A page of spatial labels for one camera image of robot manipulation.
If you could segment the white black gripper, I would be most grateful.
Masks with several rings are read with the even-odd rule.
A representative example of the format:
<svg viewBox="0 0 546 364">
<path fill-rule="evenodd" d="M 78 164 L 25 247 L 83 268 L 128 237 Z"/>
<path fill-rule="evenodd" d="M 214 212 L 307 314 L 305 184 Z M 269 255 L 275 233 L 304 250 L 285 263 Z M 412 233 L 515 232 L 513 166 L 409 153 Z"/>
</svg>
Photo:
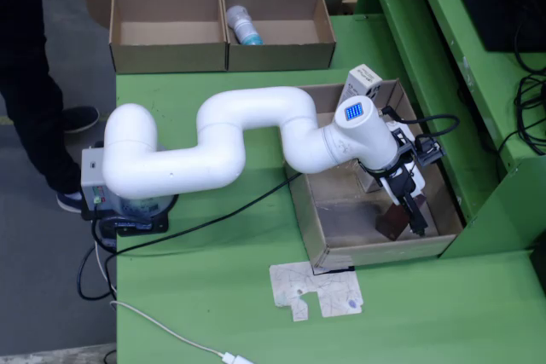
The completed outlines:
<svg viewBox="0 0 546 364">
<path fill-rule="evenodd" d="M 422 190 L 425 179 L 410 153 L 393 156 L 371 153 L 366 156 L 366 171 L 378 182 L 395 205 L 402 205 L 408 218 L 410 230 L 423 237 L 427 221 L 421 213 L 426 203 Z"/>
</svg>

